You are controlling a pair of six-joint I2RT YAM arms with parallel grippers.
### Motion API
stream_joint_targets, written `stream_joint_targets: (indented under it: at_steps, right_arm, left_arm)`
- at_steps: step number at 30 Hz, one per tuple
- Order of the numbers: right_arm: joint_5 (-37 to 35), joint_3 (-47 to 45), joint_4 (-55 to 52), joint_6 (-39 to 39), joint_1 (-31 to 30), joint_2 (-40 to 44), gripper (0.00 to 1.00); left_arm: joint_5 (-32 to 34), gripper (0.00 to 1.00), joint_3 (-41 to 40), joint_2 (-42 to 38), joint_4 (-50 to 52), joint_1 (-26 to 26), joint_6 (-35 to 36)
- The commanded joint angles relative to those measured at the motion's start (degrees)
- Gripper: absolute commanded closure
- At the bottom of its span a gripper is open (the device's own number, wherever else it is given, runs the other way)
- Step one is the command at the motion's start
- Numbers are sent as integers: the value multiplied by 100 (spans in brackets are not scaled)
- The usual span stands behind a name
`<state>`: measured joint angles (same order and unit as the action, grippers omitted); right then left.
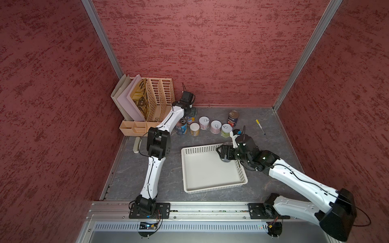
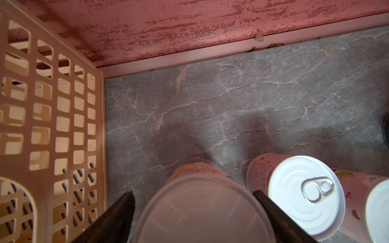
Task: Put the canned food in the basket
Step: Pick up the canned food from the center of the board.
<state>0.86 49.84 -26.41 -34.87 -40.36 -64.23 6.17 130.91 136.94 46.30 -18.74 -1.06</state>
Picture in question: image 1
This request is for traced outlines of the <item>yellow labelled tall can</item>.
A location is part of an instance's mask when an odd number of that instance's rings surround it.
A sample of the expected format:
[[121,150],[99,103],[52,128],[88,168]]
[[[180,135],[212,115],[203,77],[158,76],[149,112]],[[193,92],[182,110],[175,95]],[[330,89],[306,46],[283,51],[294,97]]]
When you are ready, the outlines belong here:
[[195,117],[194,116],[186,116],[186,123],[188,126],[190,126],[192,123],[195,122]]

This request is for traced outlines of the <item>dark red labelled can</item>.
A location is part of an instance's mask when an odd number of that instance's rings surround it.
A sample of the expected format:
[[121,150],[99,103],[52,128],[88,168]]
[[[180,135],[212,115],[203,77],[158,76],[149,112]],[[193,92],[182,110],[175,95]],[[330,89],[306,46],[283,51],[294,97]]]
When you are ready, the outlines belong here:
[[232,127],[235,127],[237,125],[237,122],[238,122],[238,119],[239,119],[239,112],[236,111],[236,110],[232,110],[229,112],[229,117],[228,117],[228,121],[227,123],[232,126]]

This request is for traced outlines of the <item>white perforated plastic basket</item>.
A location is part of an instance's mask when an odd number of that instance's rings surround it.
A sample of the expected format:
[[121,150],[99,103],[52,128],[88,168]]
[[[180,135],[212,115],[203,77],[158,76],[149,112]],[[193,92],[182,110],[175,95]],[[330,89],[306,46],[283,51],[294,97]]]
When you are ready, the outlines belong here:
[[188,194],[240,187],[248,183],[238,161],[224,162],[217,153],[221,144],[185,147],[181,150],[184,191]]

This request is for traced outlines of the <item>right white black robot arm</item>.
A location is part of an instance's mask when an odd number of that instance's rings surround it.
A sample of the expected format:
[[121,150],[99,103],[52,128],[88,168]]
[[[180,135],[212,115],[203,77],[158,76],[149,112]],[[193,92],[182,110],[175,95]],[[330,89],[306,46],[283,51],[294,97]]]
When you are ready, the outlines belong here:
[[217,148],[222,161],[236,160],[254,171],[272,177],[303,195],[307,202],[275,195],[270,207],[281,216],[290,216],[320,226],[332,238],[346,242],[359,208],[354,195],[345,188],[336,190],[319,183],[286,163],[268,150],[259,150],[248,143],[223,144]]

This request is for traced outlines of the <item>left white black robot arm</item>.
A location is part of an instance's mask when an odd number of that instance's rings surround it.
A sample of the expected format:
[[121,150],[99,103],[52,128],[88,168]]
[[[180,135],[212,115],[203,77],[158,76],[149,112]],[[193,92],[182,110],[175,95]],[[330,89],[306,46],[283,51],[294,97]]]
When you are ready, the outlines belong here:
[[162,166],[171,150],[171,133],[177,123],[191,113],[193,102],[176,101],[166,118],[147,133],[147,156],[149,159],[145,182],[134,205],[140,214],[151,217],[157,210],[158,183]]

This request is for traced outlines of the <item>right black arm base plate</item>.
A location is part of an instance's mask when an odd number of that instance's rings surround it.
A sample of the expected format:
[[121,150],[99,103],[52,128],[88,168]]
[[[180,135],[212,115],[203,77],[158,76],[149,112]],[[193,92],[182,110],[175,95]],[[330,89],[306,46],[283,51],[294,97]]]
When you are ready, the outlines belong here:
[[249,203],[248,212],[250,219],[260,220],[283,220],[290,219],[290,216],[280,215],[271,205],[265,203]]

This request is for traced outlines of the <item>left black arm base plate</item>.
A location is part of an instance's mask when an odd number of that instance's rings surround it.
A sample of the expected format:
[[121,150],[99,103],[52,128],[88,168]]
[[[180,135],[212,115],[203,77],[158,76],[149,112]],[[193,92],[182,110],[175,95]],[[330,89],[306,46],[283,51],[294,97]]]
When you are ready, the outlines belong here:
[[129,219],[168,219],[171,204],[168,202],[152,202],[150,206],[133,203],[130,206]]

